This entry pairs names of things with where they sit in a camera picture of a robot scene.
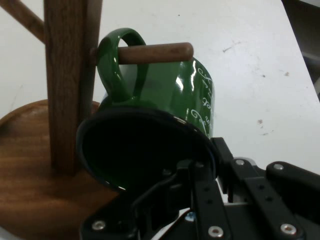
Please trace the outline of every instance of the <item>mug rim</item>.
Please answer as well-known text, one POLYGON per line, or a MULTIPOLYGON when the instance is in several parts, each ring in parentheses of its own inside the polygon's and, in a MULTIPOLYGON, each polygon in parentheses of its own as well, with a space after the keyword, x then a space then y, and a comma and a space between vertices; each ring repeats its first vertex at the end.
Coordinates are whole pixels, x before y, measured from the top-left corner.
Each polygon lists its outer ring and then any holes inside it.
POLYGON ((147 108, 141 106, 113 106, 102 111, 96 112, 93 116, 84 120, 77 129, 76 133, 76 152, 79 156, 79 159, 82 165, 85 167, 86 171, 95 178, 99 183, 103 184, 106 187, 111 187, 113 190, 117 192, 123 192, 124 189, 120 186, 115 185, 112 182, 108 182, 105 180, 101 175, 97 174, 90 166, 89 162, 86 160, 86 156, 83 150, 83 143, 84 138, 88 130, 93 128, 95 125, 106 121, 107 119, 113 119, 117 117, 121 117, 123 115, 132 115, 132 116, 139 116, 139 117, 147 117, 150 119, 156 119, 157 121, 164 121, 164 124, 174 124, 175 128, 177 128, 177 132, 179 129, 183 128, 184 131, 190 133, 190 136, 194 139, 198 139, 204 144, 205 149, 207 150, 208 154, 210 155, 210 168, 213 174, 213 179, 216 179, 218 173, 218 159, 214 155, 214 145, 210 141, 210 139, 196 126, 192 123, 189 123, 179 117, 176 117, 168 112, 154 109, 154 108, 147 108))

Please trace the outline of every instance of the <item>white tabletop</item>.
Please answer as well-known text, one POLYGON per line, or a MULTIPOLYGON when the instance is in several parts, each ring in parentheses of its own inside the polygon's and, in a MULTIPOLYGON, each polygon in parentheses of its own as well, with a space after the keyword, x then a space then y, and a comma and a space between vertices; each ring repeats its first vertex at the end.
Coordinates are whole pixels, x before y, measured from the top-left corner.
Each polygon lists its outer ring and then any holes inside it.
MULTIPOLYGON (((43 18, 43 1, 24 1, 43 18)), ((46 99, 45 47, 0 9, 0 117, 46 99)), ((281 0, 108 0, 100 39, 130 27, 147 44, 190 42, 215 84, 214 136, 265 168, 320 174, 320 104, 281 0)), ((96 75, 94 100, 105 90, 96 75)))

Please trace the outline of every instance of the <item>mug handle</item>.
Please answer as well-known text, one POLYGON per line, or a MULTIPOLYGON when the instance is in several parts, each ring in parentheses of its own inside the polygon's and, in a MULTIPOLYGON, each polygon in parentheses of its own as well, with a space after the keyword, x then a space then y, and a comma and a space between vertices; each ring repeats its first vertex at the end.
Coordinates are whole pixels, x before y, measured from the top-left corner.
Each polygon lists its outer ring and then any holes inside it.
MULTIPOLYGON (((118 45, 124 40, 128 46, 146 45, 145 41, 135 30, 131 28, 120 28, 110 32, 99 44, 97 51, 97 70, 106 92, 113 102, 123 102, 132 98, 121 74, 118 60, 118 45)), ((144 81, 141 72, 146 71, 145 65, 138 64, 136 88, 141 88, 144 81)))

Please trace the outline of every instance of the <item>white swirl pattern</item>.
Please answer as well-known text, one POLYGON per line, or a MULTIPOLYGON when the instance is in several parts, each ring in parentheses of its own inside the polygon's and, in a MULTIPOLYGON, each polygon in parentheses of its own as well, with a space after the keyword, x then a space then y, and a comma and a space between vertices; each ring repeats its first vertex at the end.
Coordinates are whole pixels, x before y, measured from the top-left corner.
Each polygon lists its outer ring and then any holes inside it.
POLYGON ((192 115, 195 119, 199 119, 199 122, 200 122, 200 123, 202 124, 202 126, 203 126, 203 130, 204 130, 205 135, 206 135, 207 137, 209 137, 209 135, 207 134, 207 131, 206 131, 206 122, 203 121, 203 119, 202 119, 202 117, 200 116, 200 114, 199 114, 196 110, 192 109, 192 110, 191 110, 191 115, 192 115))

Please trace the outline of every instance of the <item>wooden mug tree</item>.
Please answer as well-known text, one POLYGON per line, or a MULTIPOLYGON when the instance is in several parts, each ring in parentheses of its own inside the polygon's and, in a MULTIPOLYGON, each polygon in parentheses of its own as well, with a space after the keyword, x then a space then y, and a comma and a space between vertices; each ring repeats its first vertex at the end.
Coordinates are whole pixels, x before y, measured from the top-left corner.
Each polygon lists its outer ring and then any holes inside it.
MULTIPOLYGON (((102 0, 45 0, 44 22, 19 0, 0 6, 45 43, 48 100, 0 119, 0 226, 27 239, 78 239, 81 222, 117 193, 80 170, 80 122, 94 112, 102 0)), ((186 61, 189 43, 120 47, 119 62, 186 61)))

